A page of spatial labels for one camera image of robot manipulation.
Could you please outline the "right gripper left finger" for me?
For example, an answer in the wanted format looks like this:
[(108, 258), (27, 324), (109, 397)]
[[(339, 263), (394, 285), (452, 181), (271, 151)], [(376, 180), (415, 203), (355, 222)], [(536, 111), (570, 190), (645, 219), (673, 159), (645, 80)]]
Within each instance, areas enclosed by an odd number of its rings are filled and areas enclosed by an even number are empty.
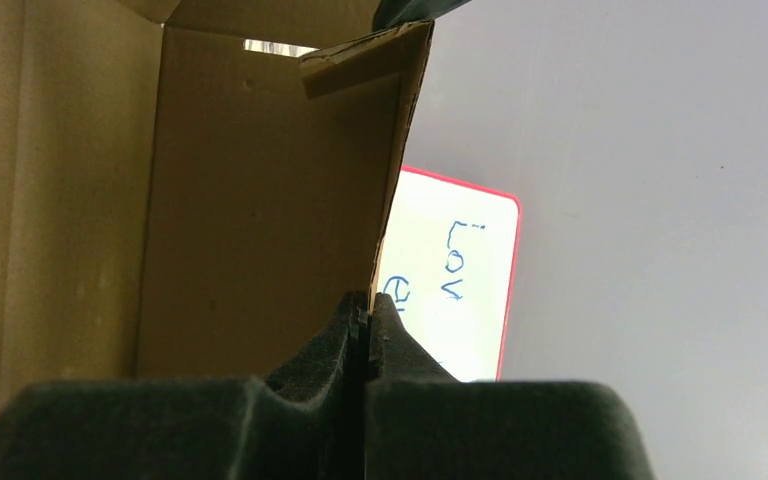
[(50, 381), (0, 413), (0, 479), (360, 479), (368, 298), (265, 377)]

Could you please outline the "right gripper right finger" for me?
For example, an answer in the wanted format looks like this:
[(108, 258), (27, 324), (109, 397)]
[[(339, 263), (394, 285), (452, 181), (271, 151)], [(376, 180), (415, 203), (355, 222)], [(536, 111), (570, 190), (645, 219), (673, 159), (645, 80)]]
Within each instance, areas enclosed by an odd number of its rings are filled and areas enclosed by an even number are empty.
[(367, 478), (654, 478), (634, 416), (610, 387), (460, 382), (407, 332), (386, 294), (370, 330)]

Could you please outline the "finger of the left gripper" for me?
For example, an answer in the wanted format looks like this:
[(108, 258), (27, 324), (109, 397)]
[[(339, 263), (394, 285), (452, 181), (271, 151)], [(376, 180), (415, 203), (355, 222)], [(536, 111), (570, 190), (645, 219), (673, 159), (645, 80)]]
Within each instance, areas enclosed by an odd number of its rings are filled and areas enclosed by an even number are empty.
[(372, 20), (372, 30), (387, 30), (400, 25), (436, 20), (469, 3), (470, 0), (381, 0)]

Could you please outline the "brown cardboard box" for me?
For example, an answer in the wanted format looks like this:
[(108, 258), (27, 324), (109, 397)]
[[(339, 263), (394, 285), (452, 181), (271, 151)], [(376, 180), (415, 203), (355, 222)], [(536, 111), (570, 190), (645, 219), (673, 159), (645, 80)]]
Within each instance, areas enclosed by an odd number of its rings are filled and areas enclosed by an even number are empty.
[(247, 376), (369, 296), (434, 23), (380, 1), (0, 1), (0, 411)]

